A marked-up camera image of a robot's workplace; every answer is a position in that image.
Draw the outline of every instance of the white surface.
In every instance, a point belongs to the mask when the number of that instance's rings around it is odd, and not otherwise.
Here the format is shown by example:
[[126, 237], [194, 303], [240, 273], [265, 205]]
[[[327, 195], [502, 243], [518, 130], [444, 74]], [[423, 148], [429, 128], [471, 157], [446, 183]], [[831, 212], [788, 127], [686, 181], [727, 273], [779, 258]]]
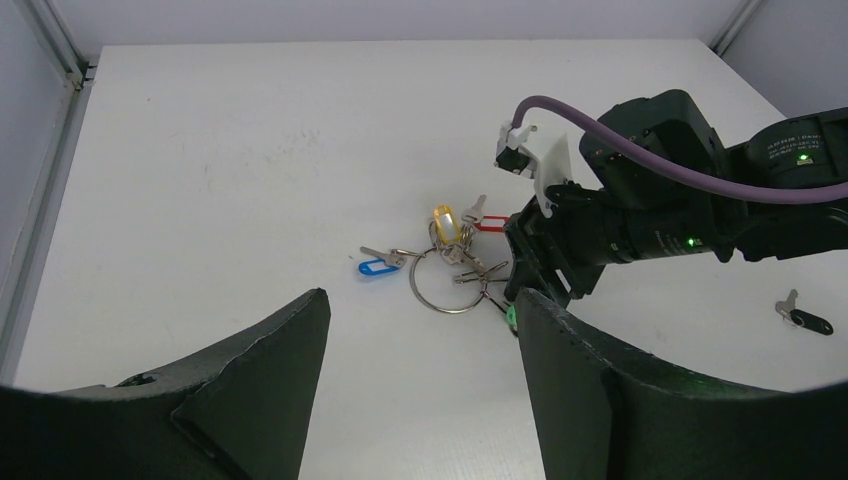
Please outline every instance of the white surface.
[[725, 61], [788, 116], [848, 107], [848, 2], [769, 0]]
[[[53, 129], [69, 96], [13, 2], [0, 2], [0, 292], [9, 278]], [[5, 317], [0, 298], [0, 327]]]
[[341, 40], [698, 38], [742, 0], [50, 0], [103, 45]]
[[[541, 478], [518, 344], [494, 307], [431, 312], [405, 272], [358, 276], [358, 250], [426, 247], [440, 203], [462, 211], [485, 193], [487, 214], [519, 210], [532, 181], [492, 162], [525, 96], [599, 116], [670, 88], [728, 145], [781, 118], [697, 41], [109, 47], [17, 385], [112, 385], [322, 286], [333, 318], [302, 478]], [[579, 159], [580, 132], [560, 124]], [[584, 162], [573, 172], [598, 186]], [[489, 264], [509, 255], [497, 236], [475, 249]], [[842, 264], [610, 267], [574, 311], [689, 368], [801, 388], [848, 371]], [[433, 301], [473, 297], [451, 273], [422, 263]], [[782, 323], [773, 304], [790, 287], [833, 337]]]

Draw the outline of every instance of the silver key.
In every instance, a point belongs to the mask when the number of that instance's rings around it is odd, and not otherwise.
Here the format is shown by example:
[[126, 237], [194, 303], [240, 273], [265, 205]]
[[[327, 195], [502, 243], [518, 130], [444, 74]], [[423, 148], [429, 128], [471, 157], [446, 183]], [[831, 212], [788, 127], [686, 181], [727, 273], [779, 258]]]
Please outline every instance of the silver key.
[[459, 250], [462, 254], [462, 258], [460, 258], [460, 262], [462, 264], [468, 265], [469, 267], [473, 268], [479, 274], [479, 276], [482, 277], [484, 275], [484, 272], [486, 271], [486, 266], [483, 265], [483, 262], [481, 262], [479, 258], [475, 257], [474, 255], [471, 255], [470, 253], [466, 252], [461, 248], [458, 248], [456, 250]]
[[424, 258], [423, 253], [412, 252], [410, 250], [401, 250], [400, 248], [393, 248], [389, 250], [389, 253], [392, 255], [403, 255], [404, 257], [418, 257]]
[[790, 323], [795, 323], [792, 320], [792, 315], [790, 312], [795, 310], [795, 301], [798, 300], [798, 290], [792, 289], [789, 292], [789, 298], [786, 299], [785, 302], [777, 302], [774, 304], [774, 310], [780, 314], [783, 318], [788, 320]]
[[506, 315], [506, 311], [509, 309], [509, 305], [504, 305], [504, 304], [502, 304], [501, 302], [499, 302], [499, 301], [495, 300], [495, 299], [494, 299], [494, 297], [492, 297], [492, 296], [489, 294], [489, 291], [488, 291], [488, 290], [483, 290], [483, 296], [484, 296], [484, 297], [486, 297], [487, 299], [489, 299], [489, 301], [490, 301], [490, 302], [492, 302], [492, 304], [493, 304], [494, 306], [498, 307], [498, 310], [500, 310], [500, 311], [501, 311], [501, 313], [503, 313], [504, 315]]
[[483, 204], [486, 203], [486, 196], [480, 195], [477, 199], [477, 203], [474, 204], [471, 208], [466, 208], [462, 212], [462, 221], [468, 223], [479, 223], [480, 220], [483, 220]]
[[441, 257], [448, 265], [456, 265], [462, 262], [462, 248], [457, 244], [448, 245], [441, 251]]
[[504, 268], [507, 265], [509, 265], [509, 261], [501, 262], [501, 263], [495, 265], [494, 267], [489, 268], [487, 270], [484, 270], [482, 272], [475, 270], [475, 271], [472, 271], [472, 272], [460, 273], [459, 275], [453, 276], [453, 283], [455, 283], [457, 285], [461, 285], [463, 283], [477, 282], [477, 281], [481, 281], [481, 280], [485, 280], [485, 281], [490, 282], [490, 283], [498, 282], [498, 281], [504, 281], [505, 279], [492, 280], [492, 279], [489, 278], [489, 275], [497, 272], [498, 270]]
[[406, 257], [397, 253], [383, 253], [368, 247], [359, 247], [359, 251], [366, 255], [379, 258], [390, 267], [400, 268], [406, 263]]

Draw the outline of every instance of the key ring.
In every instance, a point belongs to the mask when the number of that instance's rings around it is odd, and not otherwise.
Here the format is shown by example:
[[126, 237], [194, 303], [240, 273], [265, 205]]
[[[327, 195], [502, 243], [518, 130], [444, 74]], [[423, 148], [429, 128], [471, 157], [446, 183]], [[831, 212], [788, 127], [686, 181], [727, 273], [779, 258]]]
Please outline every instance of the key ring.
[[445, 248], [444, 242], [442, 242], [441, 237], [439, 237], [439, 233], [436, 231], [436, 222], [430, 222], [430, 242], [433, 244], [433, 248], [436, 250], [442, 250]]
[[460, 231], [459, 243], [463, 250], [471, 248], [471, 242], [474, 240], [474, 234], [477, 233], [477, 227], [473, 223], [464, 223]]
[[468, 305], [467, 307], [463, 307], [463, 308], [442, 308], [442, 307], [433, 305], [432, 303], [427, 301], [427, 299], [424, 298], [421, 295], [421, 292], [418, 290], [418, 285], [415, 283], [415, 269], [418, 268], [418, 262], [421, 261], [422, 258], [427, 257], [427, 254], [433, 253], [436, 250], [437, 250], [437, 248], [435, 246], [430, 247], [429, 249], [422, 252], [422, 256], [415, 257], [415, 259], [412, 260], [412, 264], [409, 266], [409, 286], [410, 286], [410, 288], [412, 288], [412, 293], [415, 295], [415, 298], [417, 298], [419, 302], [424, 304], [425, 307], [427, 307], [431, 310], [435, 310], [437, 312], [447, 313], [448, 315], [457, 315], [457, 314], [460, 314], [460, 313], [465, 313], [465, 312], [470, 311], [472, 308], [479, 305], [480, 302], [482, 302], [483, 299], [486, 297], [486, 294], [484, 293], [485, 287], [486, 287], [485, 284], [483, 284], [483, 289], [480, 290], [480, 294], [477, 296], [477, 298], [474, 300], [474, 302], [471, 305]]

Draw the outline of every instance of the key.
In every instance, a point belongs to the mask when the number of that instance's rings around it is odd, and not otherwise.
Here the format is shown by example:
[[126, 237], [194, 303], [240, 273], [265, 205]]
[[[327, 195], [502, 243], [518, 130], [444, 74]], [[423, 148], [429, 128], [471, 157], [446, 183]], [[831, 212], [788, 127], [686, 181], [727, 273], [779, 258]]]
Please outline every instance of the key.
[[501, 263], [495, 265], [494, 267], [492, 267], [488, 270], [485, 270], [483, 272], [473, 271], [473, 272], [460, 273], [459, 275], [453, 276], [453, 283], [455, 283], [456, 285], [462, 285], [463, 283], [478, 282], [480, 280], [486, 280], [489, 283], [505, 282], [508, 279], [499, 278], [499, 279], [493, 280], [493, 279], [489, 278], [489, 275], [497, 272], [498, 270], [504, 268], [507, 265], [509, 265], [509, 261], [501, 262]]
[[447, 262], [448, 265], [456, 265], [457, 263], [462, 262], [462, 253], [462, 247], [460, 245], [448, 245], [441, 252], [442, 260]]
[[393, 248], [393, 249], [389, 250], [389, 253], [391, 253], [393, 255], [403, 255], [404, 257], [424, 258], [423, 253], [411, 252], [409, 250], [401, 250], [400, 248]]
[[406, 263], [406, 257], [399, 255], [397, 253], [383, 253], [374, 250], [373, 248], [368, 247], [359, 247], [359, 251], [366, 254], [371, 255], [372, 257], [377, 257], [383, 261], [386, 265], [390, 267], [402, 267]]
[[480, 195], [477, 199], [477, 203], [475, 203], [471, 208], [466, 208], [462, 212], [462, 221], [468, 223], [477, 223], [483, 219], [483, 204], [486, 203], [486, 196]]
[[497, 300], [495, 300], [494, 297], [492, 297], [487, 290], [483, 290], [483, 296], [488, 298], [489, 301], [492, 302], [492, 304], [494, 304], [496, 307], [498, 307], [498, 310], [500, 310], [501, 313], [503, 313], [504, 315], [507, 314], [507, 310], [509, 309], [509, 305], [507, 305], [507, 306], [501, 305], [501, 303], [498, 302]]
[[787, 298], [785, 302], [777, 302], [774, 304], [774, 310], [779, 313], [783, 318], [792, 322], [792, 318], [789, 312], [795, 310], [796, 300], [798, 300], [798, 290], [795, 290], [793, 288], [792, 291], [789, 292], [789, 298]]
[[774, 309], [786, 321], [797, 325], [801, 328], [806, 328], [822, 335], [833, 335], [833, 325], [827, 320], [805, 312], [795, 307], [795, 301], [798, 299], [798, 291], [793, 289], [789, 292], [789, 298], [785, 302], [777, 302], [774, 304]]
[[473, 268], [478, 273], [478, 276], [483, 277], [484, 272], [486, 271], [486, 266], [483, 265], [483, 262], [481, 262], [479, 258], [477, 258], [477, 257], [471, 255], [470, 253], [466, 252], [465, 250], [462, 250], [462, 249], [458, 249], [458, 250], [462, 254], [462, 258], [460, 259], [460, 262], [464, 265], [468, 265], [469, 267]]

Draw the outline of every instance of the white wall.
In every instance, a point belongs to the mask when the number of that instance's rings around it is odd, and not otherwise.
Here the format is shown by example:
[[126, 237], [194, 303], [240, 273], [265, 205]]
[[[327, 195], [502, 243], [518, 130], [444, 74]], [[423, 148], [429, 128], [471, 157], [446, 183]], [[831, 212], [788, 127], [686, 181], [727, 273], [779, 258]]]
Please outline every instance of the white wall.
[[[8, 276], [13, 254], [54, 128], [64, 121], [60, 111], [66, 99], [57, 70], [11, 1], [0, 2], [0, 66], [2, 292], [13, 280]], [[0, 308], [0, 326], [2, 312]]]
[[787, 116], [848, 107], [848, 1], [769, 0], [724, 60]]
[[316, 40], [699, 38], [740, 0], [54, 0], [83, 54], [103, 45]]

